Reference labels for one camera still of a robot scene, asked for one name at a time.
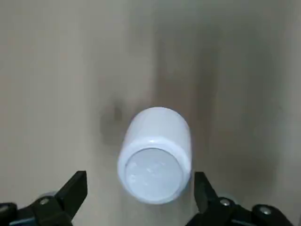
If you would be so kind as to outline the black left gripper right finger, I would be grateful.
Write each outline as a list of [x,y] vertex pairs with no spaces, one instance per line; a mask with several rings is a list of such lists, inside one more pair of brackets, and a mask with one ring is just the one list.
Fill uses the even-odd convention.
[[233,200],[218,196],[204,172],[194,174],[194,199],[198,212],[188,226],[291,226],[278,209],[256,204],[250,210]]

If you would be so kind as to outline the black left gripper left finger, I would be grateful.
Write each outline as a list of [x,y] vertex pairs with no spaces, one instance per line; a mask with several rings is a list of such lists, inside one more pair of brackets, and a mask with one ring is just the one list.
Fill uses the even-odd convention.
[[71,226],[87,197],[87,172],[77,171],[55,195],[44,195],[19,209],[13,202],[0,204],[2,226]]

